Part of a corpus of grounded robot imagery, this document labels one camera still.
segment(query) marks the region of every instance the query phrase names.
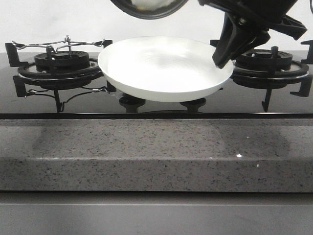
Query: gas hob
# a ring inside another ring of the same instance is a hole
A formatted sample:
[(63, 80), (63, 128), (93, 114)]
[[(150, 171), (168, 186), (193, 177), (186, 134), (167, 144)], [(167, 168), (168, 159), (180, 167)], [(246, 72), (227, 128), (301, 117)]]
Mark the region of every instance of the gas hob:
[[(307, 65), (307, 51), (249, 51), (234, 61), (233, 75), (216, 93), (167, 103), (119, 91), (100, 71), (97, 53), (72, 50), (80, 45), (105, 47), (111, 40), (82, 43), (68, 37), (61, 42), (67, 45), (57, 49), (51, 44), (7, 44), (8, 54), (0, 54), (1, 119), (313, 117), (313, 70)], [(30, 46), (46, 52), (17, 53)]]

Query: black pan support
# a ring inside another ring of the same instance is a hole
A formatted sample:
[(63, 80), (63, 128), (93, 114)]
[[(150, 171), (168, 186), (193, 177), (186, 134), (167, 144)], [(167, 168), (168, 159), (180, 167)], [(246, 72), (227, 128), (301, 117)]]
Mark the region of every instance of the black pan support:
[[(68, 43), (68, 45), (58, 47), (55, 50), (53, 48), (52, 44), (57, 44), (57, 43)], [(11, 43), (6, 43), (5, 47), (6, 47), (10, 66), (11, 67), (19, 67), (19, 68), (28, 67), (30, 64), (28, 62), (21, 62), (20, 61), (18, 50), (24, 49), (26, 47), (44, 47), (46, 49), (46, 53), (47, 53), (50, 77), (55, 78), (57, 71), (55, 69), (54, 60), (52, 59), (52, 56), (54, 53), (57, 52), (58, 49), (68, 47), (69, 51), (71, 52), (71, 47), (73, 47), (73, 46), (94, 45), (97, 47), (103, 46), (103, 48), (105, 48), (112, 43), (113, 43), (112, 40), (102, 40), (102, 41), (96, 42), (96, 43), (73, 42), (70, 40), (69, 36), (66, 36), (64, 41), (54, 42), (54, 43), (50, 43), (50, 44), (48, 43), (48, 44), (24, 45), (24, 44), (17, 44), (15, 42), (11, 42)], [(116, 88), (114, 86), (112, 86), (110, 83), (108, 83), (108, 88), (105, 86), (100, 87), (100, 88), (87, 88), (84, 86), (80, 86), (79, 88), (87, 90), (87, 92), (79, 93), (77, 95), (70, 97), (67, 101), (61, 102), (59, 90), (57, 88), (55, 88), (53, 90), (47, 90), (47, 89), (46, 90), (34, 90), (34, 89), (31, 89), (31, 90), (26, 91), (25, 85), (28, 83), (33, 85), (32, 82), (30, 82), (28, 80), (25, 81), (25, 79), (23, 79), (22, 77), (17, 76), (17, 75), (13, 76), (13, 81), (14, 81), (14, 85), (15, 85), (15, 89), (16, 89), (16, 93), (17, 93), (18, 97), (27, 98), (28, 96), (38, 95), (38, 96), (48, 96), (48, 97), (55, 99), (57, 113), (63, 112), (65, 105), (78, 96), (85, 95), (85, 94), (91, 94), (91, 93), (98, 93), (98, 92), (107, 92), (107, 93), (116, 92)], [(49, 91), (53, 91), (54, 95), (48, 94), (47, 92), (49, 92)]]
[(307, 65), (313, 65), (313, 40), (301, 42), (302, 45), (309, 45), (308, 57), (305, 60), (301, 60), (302, 63)]
[(215, 64), (223, 68), (231, 59), (266, 43), (269, 29), (299, 39), (307, 29), (286, 15), (297, 0), (198, 0), (225, 11), (222, 34), (213, 55)]
[[(298, 96), (298, 97), (309, 97), (311, 86), (312, 86), (313, 76), (308, 75), (308, 77), (304, 78), (301, 81), (300, 90), (298, 92), (290, 92), (290, 94)], [(262, 101), (262, 107), (264, 112), (268, 112), (270, 98), (272, 96), (272, 90), (268, 88), (265, 95), (265, 100)]]

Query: granite countertop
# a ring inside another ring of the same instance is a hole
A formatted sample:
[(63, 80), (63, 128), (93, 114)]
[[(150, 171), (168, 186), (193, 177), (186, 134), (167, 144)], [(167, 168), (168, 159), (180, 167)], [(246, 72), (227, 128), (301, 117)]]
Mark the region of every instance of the granite countertop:
[(313, 192), (311, 119), (0, 120), (0, 190)]

